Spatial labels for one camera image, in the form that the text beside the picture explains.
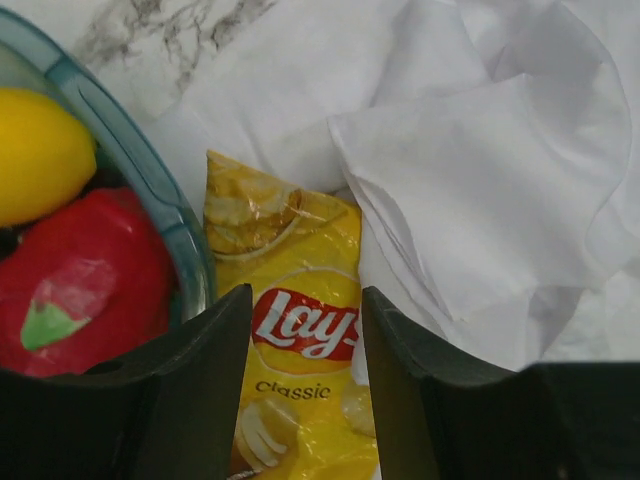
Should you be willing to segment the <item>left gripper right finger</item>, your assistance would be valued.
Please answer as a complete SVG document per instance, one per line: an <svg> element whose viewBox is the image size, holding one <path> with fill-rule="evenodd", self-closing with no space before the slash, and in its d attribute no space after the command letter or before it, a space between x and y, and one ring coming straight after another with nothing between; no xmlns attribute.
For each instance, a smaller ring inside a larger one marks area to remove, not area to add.
<svg viewBox="0 0 640 480"><path fill-rule="evenodd" d="M362 323L385 479L635 479L639 366L511 372L421 327L378 289Z"/></svg>

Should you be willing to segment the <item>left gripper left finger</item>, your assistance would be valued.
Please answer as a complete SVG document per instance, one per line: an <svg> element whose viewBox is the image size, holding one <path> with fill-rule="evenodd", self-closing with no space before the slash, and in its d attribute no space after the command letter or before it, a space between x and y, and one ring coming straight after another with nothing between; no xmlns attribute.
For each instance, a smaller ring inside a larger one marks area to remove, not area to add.
<svg viewBox="0 0 640 480"><path fill-rule="evenodd" d="M248 351L240 285L83 375L1 374L5 479L223 479Z"/></svg>

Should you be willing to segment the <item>white shirt garment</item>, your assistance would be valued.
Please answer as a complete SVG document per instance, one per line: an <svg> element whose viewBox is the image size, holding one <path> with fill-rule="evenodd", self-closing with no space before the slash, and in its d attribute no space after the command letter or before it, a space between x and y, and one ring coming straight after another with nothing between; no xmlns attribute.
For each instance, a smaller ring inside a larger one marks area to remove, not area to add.
<svg viewBox="0 0 640 480"><path fill-rule="evenodd" d="M282 1L149 132L195 207L211 150L350 191L363 283L477 357L639 356L635 1Z"/></svg>

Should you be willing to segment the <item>yellow Lays chip bag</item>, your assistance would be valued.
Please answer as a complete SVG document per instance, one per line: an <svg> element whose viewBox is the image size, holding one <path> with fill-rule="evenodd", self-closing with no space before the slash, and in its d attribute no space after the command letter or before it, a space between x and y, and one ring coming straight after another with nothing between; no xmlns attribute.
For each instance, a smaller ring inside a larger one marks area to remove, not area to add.
<svg viewBox="0 0 640 480"><path fill-rule="evenodd" d="M253 298L230 477L371 478L371 396L351 374L359 208L209 152L204 230L219 293Z"/></svg>

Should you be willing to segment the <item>yellow lemon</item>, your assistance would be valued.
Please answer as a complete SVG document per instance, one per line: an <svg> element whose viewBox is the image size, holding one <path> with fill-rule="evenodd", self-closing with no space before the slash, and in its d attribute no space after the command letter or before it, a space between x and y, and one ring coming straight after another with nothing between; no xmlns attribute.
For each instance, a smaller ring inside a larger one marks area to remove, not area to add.
<svg viewBox="0 0 640 480"><path fill-rule="evenodd" d="M97 169L89 130L50 97L1 89L1 225L29 223L74 199Z"/></svg>

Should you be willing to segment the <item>teal fruit basket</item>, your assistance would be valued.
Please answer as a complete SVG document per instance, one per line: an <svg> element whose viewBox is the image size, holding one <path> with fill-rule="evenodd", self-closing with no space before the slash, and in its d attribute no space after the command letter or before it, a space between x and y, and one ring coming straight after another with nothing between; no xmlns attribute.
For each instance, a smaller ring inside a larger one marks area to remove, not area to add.
<svg viewBox="0 0 640 480"><path fill-rule="evenodd" d="M1 84L40 91L91 131L99 159L135 190L169 250L181 288L182 320L215 303L205 236L169 169L137 127L84 66L34 24L1 9Z"/></svg>

